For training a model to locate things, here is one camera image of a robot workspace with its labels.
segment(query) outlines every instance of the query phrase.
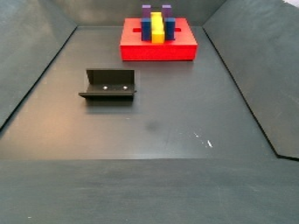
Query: colorful block stack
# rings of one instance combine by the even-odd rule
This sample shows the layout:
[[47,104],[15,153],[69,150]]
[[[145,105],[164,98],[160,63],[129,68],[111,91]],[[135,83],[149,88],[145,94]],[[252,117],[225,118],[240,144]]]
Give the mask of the colorful block stack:
[[151,12],[151,5],[143,5],[141,17],[141,40],[161,44],[165,40],[175,40],[175,18],[172,17],[172,6],[163,5],[161,12]]

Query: scratch mark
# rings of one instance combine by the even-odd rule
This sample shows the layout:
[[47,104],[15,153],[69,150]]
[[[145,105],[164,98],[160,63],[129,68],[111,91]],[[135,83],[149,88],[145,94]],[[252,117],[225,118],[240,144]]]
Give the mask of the scratch mark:
[[208,140],[208,145],[209,145],[209,147],[212,148],[212,145],[211,145],[211,141]]

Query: blue block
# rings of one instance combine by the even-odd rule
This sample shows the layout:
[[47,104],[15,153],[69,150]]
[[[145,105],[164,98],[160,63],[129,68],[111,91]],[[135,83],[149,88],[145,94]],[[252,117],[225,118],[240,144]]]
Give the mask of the blue block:
[[164,39],[173,40],[173,31],[175,31],[175,18],[167,17],[164,19]]
[[152,20],[148,17],[141,18],[141,40],[152,39]]

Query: toy blocks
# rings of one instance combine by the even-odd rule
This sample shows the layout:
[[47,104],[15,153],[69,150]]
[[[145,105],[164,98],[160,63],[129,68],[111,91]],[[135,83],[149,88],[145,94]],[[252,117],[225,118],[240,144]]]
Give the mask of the toy blocks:
[[151,12],[143,5],[143,17],[127,18],[120,39],[121,60],[193,60],[197,43],[185,18],[172,17],[172,6]]
[[161,44],[164,42],[164,21],[161,12],[152,12],[152,43]]
[[141,40],[152,40],[152,25],[149,17],[141,18]]

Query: dark gray surface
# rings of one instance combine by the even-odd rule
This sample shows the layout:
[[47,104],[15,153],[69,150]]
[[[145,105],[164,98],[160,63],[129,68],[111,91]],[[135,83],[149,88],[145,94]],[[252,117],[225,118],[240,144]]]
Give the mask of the dark gray surface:
[[299,158],[299,10],[228,0],[204,29],[279,155]]
[[141,17],[141,5],[161,8],[172,5],[176,17],[188,18],[192,25],[203,25],[225,0],[52,0],[79,25],[123,25],[124,18]]
[[0,0],[0,128],[76,25],[45,0]]
[[[79,28],[0,136],[0,158],[275,155],[200,27],[195,61],[123,62],[121,27]],[[91,102],[85,69],[135,69],[135,100]]]
[[0,162],[1,223],[296,224],[299,164]]

